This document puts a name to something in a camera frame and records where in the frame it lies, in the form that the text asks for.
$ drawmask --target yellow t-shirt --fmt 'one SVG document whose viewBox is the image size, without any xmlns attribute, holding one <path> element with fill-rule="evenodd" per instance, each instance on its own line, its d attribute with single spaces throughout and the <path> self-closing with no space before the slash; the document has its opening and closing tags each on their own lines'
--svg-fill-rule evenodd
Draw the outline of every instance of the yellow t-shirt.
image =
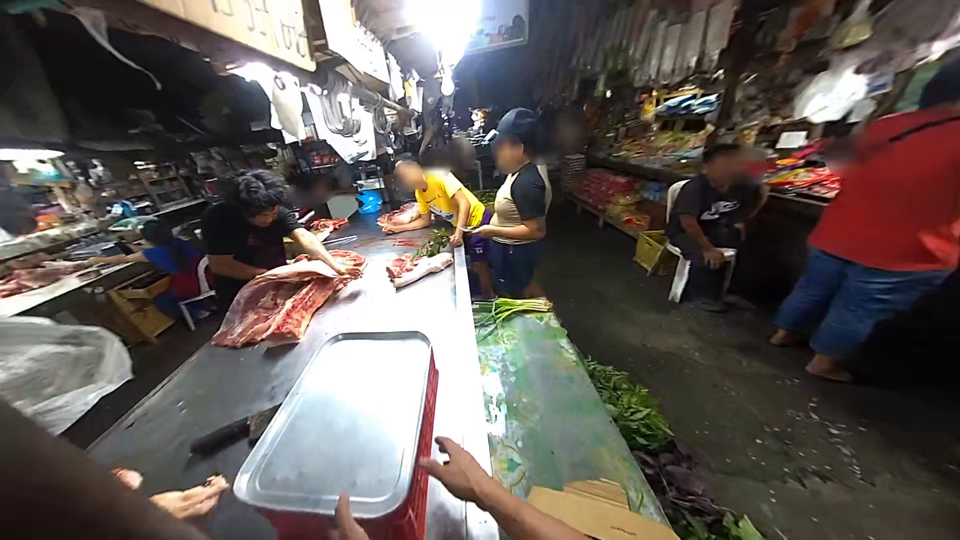
<svg viewBox="0 0 960 540">
<path fill-rule="evenodd" d="M 467 218 L 467 227 L 479 227 L 483 221 L 483 206 L 476 195 L 470 193 L 453 173 L 448 171 L 423 171 L 426 177 L 426 189 L 414 192 L 420 204 L 420 213 L 433 212 L 446 221 L 457 224 L 457 204 L 453 202 L 453 194 L 463 189 L 464 195 L 470 202 L 470 216 Z"/>
</svg>

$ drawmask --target woman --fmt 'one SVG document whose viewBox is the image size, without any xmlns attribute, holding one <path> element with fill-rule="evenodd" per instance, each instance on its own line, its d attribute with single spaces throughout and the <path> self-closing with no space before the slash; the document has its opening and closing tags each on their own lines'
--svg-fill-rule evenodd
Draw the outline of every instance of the woman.
<svg viewBox="0 0 960 540">
<path fill-rule="evenodd" d="M 450 244 L 464 244 L 470 257 L 470 267 L 476 272 L 484 298 L 492 298 L 493 285 L 487 262 L 490 241 L 483 236 L 466 233 L 467 230 L 490 223 L 492 216 L 483 203 L 477 200 L 453 173 L 436 169 L 424 170 L 410 154 L 397 157 L 394 174 L 404 188 L 414 192 L 420 206 L 420 216 L 404 225 L 388 225 L 384 232 L 401 233 L 429 227 L 431 213 L 437 214 L 453 224 Z"/>
<path fill-rule="evenodd" d="M 490 225 L 474 233 L 493 240 L 490 262 L 500 294 L 544 296 L 534 283 L 534 272 L 540 262 L 540 240 L 546 235 L 552 191 L 532 162 L 539 140 L 537 115 L 532 110 L 513 109 L 503 116 L 496 131 L 493 160 L 498 170 L 507 173 L 507 180 L 496 192 Z"/>
<path fill-rule="evenodd" d="M 90 264 L 100 262 L 108 264 L 150 262 L 154 264 L 164 273 L 169 274 L 171 278 L 170 286 L 166 291 L 157 295 L 154 302 L 166 315 L 176 318 L 180 316 L 180 301 L 200 294 L 197 265 L 200 264 L 202 255 L 190 245 L 190 242 L 175 237 L 170 227 L 158 219 L 144 223 L 140 233 L 151 244 L 151 247 L 130 255 L 93 257 L 89 258 L 87 262 Z"/>
<path fill-rule="evenodd" d="M 874 325 L 910 308 L 960 258 L 960 61 L 927 83 L 921 108 L 878 119 L 836 168 L 843 189 L 810 236 L 804 275 L 770 338 L 810 339 L 812 375 L 849 381 L 844 360 Z"/>
</svg>

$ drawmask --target blue plastic bag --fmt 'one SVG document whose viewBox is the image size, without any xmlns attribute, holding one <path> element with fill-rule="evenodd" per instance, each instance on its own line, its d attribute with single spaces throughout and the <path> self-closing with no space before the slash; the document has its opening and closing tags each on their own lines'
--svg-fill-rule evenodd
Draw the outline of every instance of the blue plastic bag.
<svg viewBox="0 0 960 540">
<path fill-rule="evenodd" d="M 360 213 L 379 212 L 380 207 L 383 206 L 383 198 L 380 197 L 380 193 L 374 189 L 364 189 L 360 191 L 360 194 L 357 195 L 357 202 L 360 203 L 360 208 L 357 209 Z"/>
</svg>

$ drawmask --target purple shorts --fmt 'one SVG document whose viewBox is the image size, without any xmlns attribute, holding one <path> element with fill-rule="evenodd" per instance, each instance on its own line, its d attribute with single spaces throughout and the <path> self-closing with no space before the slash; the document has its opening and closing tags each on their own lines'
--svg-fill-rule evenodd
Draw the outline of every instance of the purple shorts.
<svg viewBox="0 0 960 540">
<path fill-rule="evenodd" d="M 492 218 L 493 214 L 491 214 L 489 210 L 484 210 L 480 225 L 490 225 Z M 474 262 L 487 262 L 489 260 L 490 239 L 477 234 L 466 234 L 464 236 L 464 250 L 467 252 L 468 257 L 470 257 L 471 264 Z"/>
</svg>

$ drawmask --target black t-shirt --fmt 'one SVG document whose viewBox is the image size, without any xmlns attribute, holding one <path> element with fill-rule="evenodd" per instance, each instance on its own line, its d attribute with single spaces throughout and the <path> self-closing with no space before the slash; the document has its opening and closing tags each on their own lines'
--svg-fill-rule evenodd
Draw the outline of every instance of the black t-shirt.
<svg viewBox="0 0 960 540">
<path fill-rule="evenodd" d="M 206 211 L 202 227 L 208 254 L 232 255 L 239 262 L 269 270 L 287 263 L 283 238 L 303 225 L 297 222 L 294 212 L 279 207 L 273 223 L 257 227 L 244 219 L 240 210 L 218 203 Z M 218 299 L 226 305 L 246 283 L 217 274 L 213 281 Z"/>
<path fill-rule="evenodd" d="M 733 184 L 720 191 L 704 175 L 693 178 L 681 188 L 670 211 L 666 233 L 684 232 L 680 214 L 694 215 L 700 228 L 731 227 L 747 219 L 756 204 L 757 187 L 752 184 Z"/>
<path fill-rule="evenodd" d="M 520 167 L 510 186 L 510 197 L 520 219 L 526 221 L 546 215 L 546 182 L 536 165 L 527 163 Z"/>
</svg>

